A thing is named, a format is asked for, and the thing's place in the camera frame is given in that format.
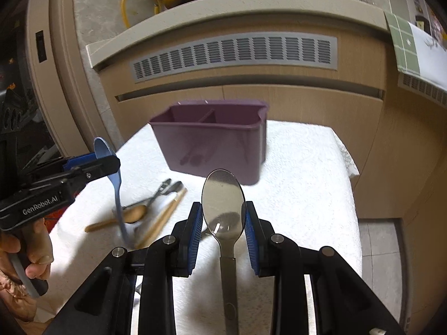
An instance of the vent grille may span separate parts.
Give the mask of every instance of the vent grille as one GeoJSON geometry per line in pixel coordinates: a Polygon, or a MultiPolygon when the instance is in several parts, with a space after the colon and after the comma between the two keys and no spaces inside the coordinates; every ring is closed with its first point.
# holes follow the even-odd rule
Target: vent grille
{"type": "Polygon", "coordinates": [[[419,78],[401,73],[399,76],[399,86],[414,93],[423,95],[432,102],[435,102],[441,106],[447,107],[447,93],[444,90],[432,86],[419,78]]]}
{"type": "Polygon", "coordinates": [[[337,38],[300,32],[223,35],[174,46],[130,64],[136,82],[220,66],[280,64],[337,69],[337,38]]]}

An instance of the spoon handle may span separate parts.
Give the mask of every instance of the spoon handle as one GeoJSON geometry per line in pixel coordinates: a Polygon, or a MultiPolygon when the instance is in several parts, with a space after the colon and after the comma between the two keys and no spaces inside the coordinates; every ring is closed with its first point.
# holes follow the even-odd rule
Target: spoon handle
{"type": "Polygon", "coordinates": [[[89,226],[86,226],[84,228],[84,232],[86,232],[86,233],[94,232],[95,230],[106,228],[106,227],[112,226],[116,223],[118,223],[118,220],[116,218],[100,221],[98,223],[93,223],[93,224],[90,224],[89,226]]]}
{"type": "Polygon", "coordinates": [[[223,311],[227,335],[239,335],[237,315],[237,279],[236,259],[220,257],[220,275],[222,277],[223,311]]]}

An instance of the human hand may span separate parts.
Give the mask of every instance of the human hand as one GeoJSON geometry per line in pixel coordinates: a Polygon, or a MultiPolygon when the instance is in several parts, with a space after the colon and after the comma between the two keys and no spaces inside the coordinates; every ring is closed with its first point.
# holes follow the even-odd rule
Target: human hand
{"type": "MultiPolygon", "coordinates": [[[[22,230],[26,241],[26,254],[31,264],[25,269],[29,278],[48,279],[53,247],[44,219],[38,219],[22,230]]],[[[36,313],[36,301],[19,284],[19,277],[8,258],[8,253],[17,253],[20,241],[13,235],[0,232],[0,298],[17,319],[32,321],[36,313]]]]}

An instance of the light blue spoon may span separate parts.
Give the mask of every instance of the light blue spoon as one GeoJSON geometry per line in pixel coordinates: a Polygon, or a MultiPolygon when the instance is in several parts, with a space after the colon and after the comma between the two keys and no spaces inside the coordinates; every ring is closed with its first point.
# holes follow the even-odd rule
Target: light blue spoon
{"type": "MultiPolygon", "coordinates": [[[[96,137],[94,141],[95,155],[97,159],[102,159],[103,157],[115,155],[116,153],[110,148],[109,144],[102,137],[96,137]]],[[[124,225],[124,220],[122,217],[121,210],[121,200],[119,197],[119,188],[121,187],[121,170],[116,173],[107,176],[115,189],[115,206],[116,206],[116,217],[118,220],[119,229],[121,230],[122,239],[129,249],[133,249],[133,243],[129,238],[129,234],[124,225]]]]}

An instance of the table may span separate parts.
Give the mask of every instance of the table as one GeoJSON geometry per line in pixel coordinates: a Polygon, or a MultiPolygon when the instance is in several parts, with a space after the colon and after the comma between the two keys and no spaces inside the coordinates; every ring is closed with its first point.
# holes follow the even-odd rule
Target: table
{"type": "MultiPolygon", "coordinates": [[[[122,205],[154,192],[168,177],[181,180],[188,193],[162,230],[170,234],[200,201],[204,178],[170,171],[149,125],[117,153],[121,160],[122,205]]],[[[355,164],[333,130],[290,122],[267,122],[267,159],[260,181],[243,186],[261,219],[299,246],[334,247],[362,274],[362,253],[349,176],[355,164]]],[[[57,311],[91,271],[116,246],[116,227],[86,234],[84,227],[111,216],[113,188],[107,178],[87,185],[51,232],[54,263],[49,291],[39,305],[57,311]]],[[[196,268],[189,278],[174,278],[177,333],[225,334],[218,243],[200,243],[196,268]]],[[[269,334],[273,278],[257,278],[250,266],[245,236],[235,245],[241,334],[269,334]]]]}

